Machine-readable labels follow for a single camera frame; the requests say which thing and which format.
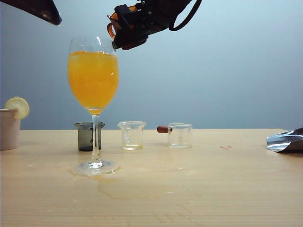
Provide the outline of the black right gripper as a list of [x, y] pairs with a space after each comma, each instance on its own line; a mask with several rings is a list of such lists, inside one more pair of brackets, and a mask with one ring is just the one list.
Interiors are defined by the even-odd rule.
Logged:
[[144, 44], [148, 39], [148, 33], [157, 33], [165, 29], [180, 30], [189, 22], [189, 17], [178, 26], [175, 26], [175, 22], [188, 4], [188, 0], [142, 0], [133, 6], [126, 4], [116, 6], [114, 10], [119, 27], [142, 27], [142, 29], [114, 28], [113, 48], [130, 50]]

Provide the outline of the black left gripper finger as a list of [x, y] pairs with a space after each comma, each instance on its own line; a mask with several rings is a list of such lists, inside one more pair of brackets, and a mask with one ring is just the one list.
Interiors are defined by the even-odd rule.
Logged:
[[58, 26], [62, 22], [53, 0], [1, 0], [1, 2], [25, 11], [50, 24]]

